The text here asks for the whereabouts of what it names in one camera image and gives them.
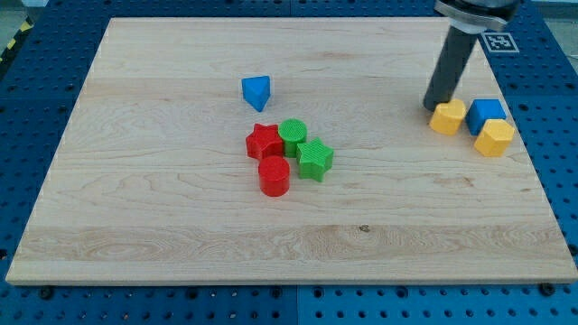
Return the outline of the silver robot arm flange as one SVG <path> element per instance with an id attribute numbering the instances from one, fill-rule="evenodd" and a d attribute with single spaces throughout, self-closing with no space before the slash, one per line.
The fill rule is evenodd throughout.
<path id="1" fill-rule="evenodd" d="M 502 32 L 513 20 L 520 0 L 436 0 L 433 9 L 464 33 Z"/>

